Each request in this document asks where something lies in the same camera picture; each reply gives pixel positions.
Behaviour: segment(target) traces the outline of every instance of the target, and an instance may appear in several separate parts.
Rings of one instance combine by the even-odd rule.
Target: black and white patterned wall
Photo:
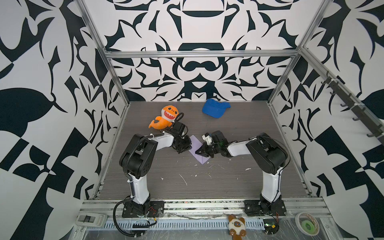
[[[381,0],[335,0],[309,49],[383,119]],[[346,238],[384,237],[384,147],[301,58],[273,105],[295,158]]]
[[[321,0],[86,0],[108,51],[295,49]],[[267,100],[288,57],[114,59],[131,101]]]
[[[73,0],[1,1],[1,239],[71,230],[123,109]]]

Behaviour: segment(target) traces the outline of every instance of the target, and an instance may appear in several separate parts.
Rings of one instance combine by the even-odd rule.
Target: purple envelope
[[[191,138],[192,149],[190,149],[189,152],[192,153],[192,155],[199,161],[199,163],[204,164],[211,157],[203,157],[203,156],[197,155],[195,153],[196,150],[198,150],[203,144],[194,135],[192,135],[190,138]]]

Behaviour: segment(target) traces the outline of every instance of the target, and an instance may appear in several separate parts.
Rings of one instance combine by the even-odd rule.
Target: blue cap
[[[231,105],[229,103],[220,103],[210,98],[204,104],[203,113],[214,118],[220,118],[223,116],[225,110],[230,107]]]

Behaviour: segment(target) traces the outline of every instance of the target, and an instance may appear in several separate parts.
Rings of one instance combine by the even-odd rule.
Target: brown bear plush toy
[[[242,240],[241,237],[245,236],[247,232],[245,231],[245,219],[240,217],[237,219],[234,215],[228,216],[229,224],[229,234],[233,236],[233,240]]]

